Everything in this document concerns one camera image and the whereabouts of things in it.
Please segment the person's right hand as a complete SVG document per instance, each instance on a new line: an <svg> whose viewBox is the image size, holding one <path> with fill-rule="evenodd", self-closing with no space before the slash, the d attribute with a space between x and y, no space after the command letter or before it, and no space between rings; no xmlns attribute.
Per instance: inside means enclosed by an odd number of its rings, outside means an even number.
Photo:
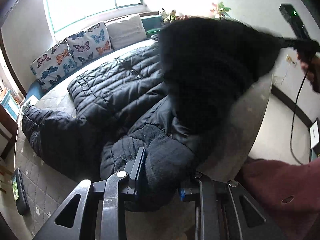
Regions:
<svg viewBox="0 0 320 240"><path fill-rule="evenodd" d="M319 94L319 57L315 55L308 60L303 53L297 53L302 71L306 74L306 79L312 85L312 90Z"/></svg>

